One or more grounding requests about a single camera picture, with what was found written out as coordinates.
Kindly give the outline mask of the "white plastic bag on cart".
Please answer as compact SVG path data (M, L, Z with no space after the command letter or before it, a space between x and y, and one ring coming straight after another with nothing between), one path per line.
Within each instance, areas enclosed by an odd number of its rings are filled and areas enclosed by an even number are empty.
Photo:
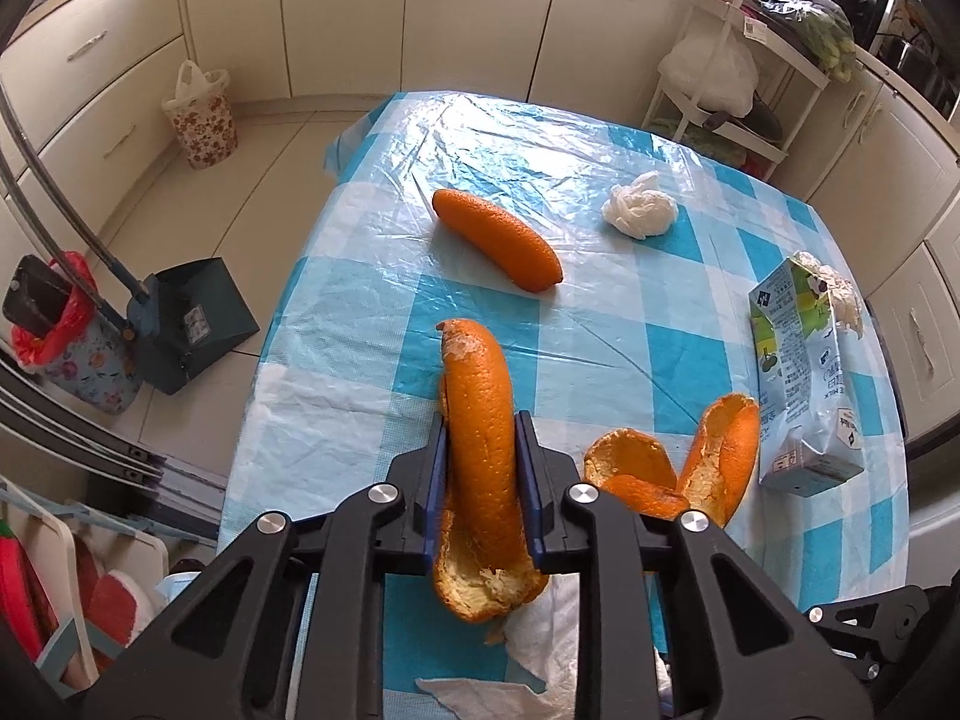
M701 88L698 106L742 119L754 109L758 68L735 34L719 42L721 30L693 25L660 62L659 75L688 98Z

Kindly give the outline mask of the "white tissue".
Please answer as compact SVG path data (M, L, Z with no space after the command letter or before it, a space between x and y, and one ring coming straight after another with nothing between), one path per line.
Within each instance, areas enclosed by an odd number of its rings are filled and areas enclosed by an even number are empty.
M854 283L844 278L832 266L825 265L811 252L798 250L791 255L791 260L809 271L818 284L818 291L827 294L833 309L833 316L841 327L862 337L864 320L862 320L862 304Z
M578 687L579 578L554 575L545 590L500 626L509 661L544 683L467 678L418 679L416 685L457 718L573 718Z

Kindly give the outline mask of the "blue green milk carton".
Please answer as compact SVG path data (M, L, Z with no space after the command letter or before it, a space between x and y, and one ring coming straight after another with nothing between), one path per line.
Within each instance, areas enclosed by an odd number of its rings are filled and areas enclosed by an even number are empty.
M827 294L788 257L750 294L760 402L760 483L812 497L864 470L839 325Z

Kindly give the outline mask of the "white rolling kitchen cart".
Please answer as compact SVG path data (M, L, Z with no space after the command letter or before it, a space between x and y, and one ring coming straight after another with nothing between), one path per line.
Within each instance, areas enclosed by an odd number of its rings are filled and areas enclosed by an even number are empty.
M669 119L667 138L675 143L693 127L711 133L743 149L770 179L829 84L830 76L745 0L686 0L643 124Z

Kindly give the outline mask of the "dark blue dustpan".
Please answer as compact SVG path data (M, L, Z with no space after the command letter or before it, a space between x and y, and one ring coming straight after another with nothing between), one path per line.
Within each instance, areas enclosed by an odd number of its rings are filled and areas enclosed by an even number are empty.
M151 273L128 301L140 377L174 395L259 331L221 257Z

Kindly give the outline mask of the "floral bin red bag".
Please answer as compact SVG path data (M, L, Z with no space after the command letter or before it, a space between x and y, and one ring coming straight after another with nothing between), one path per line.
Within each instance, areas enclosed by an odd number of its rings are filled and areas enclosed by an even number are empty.
M28 371L110 416L137 398L142 379L132 349L55 260L21 257L2 314L14 357Z

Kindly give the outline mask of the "floral waste bin white bag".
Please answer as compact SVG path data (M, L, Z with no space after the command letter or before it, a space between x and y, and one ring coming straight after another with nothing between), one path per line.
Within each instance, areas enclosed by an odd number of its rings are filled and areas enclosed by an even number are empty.
M192 169L216 166L238 148L229 82L226 70L203 71L192 60L184 60L172 98L161 104Z

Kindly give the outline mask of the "curved orange peel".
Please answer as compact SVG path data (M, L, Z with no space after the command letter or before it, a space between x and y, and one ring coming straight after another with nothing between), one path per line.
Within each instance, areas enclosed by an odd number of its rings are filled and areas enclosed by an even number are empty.
M454 616L480 624L537 598L547 578L527 549L505 353L475 320L438 330L449 466L433 585Z

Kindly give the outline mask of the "blue checkered plastic tablecloth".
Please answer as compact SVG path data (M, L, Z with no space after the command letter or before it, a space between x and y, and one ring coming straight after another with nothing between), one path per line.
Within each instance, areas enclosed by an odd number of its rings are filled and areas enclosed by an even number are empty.
M843 255L812 208L634 128L466 93L404 93L327 149L335 184L263 322L220 535L268 509L331 511L420 447L438 403L438 325L467 317L505 351L517 408L550 449L615 427L686 457L703 411L757 388L748 294L789 255ZM602 218L647 171L679 207L635 241ZM563 267L517 288L439 221L438 188L528 224Z

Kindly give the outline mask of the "bag of green vegetables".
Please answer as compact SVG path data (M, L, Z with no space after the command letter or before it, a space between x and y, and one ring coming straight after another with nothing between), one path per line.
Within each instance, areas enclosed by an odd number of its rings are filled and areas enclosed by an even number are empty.
M856 44L848 16L833 0L755 0L771 20L789 29L815 57L823 75L848 83L856 70Z

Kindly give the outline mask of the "crumpled white tissue ball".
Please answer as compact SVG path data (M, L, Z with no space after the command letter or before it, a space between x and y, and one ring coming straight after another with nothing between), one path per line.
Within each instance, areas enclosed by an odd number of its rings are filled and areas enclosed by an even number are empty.
M602 218L635 241L662 236L679 217L675 200L659 187L659 172L647 171L628 185L614 185Z

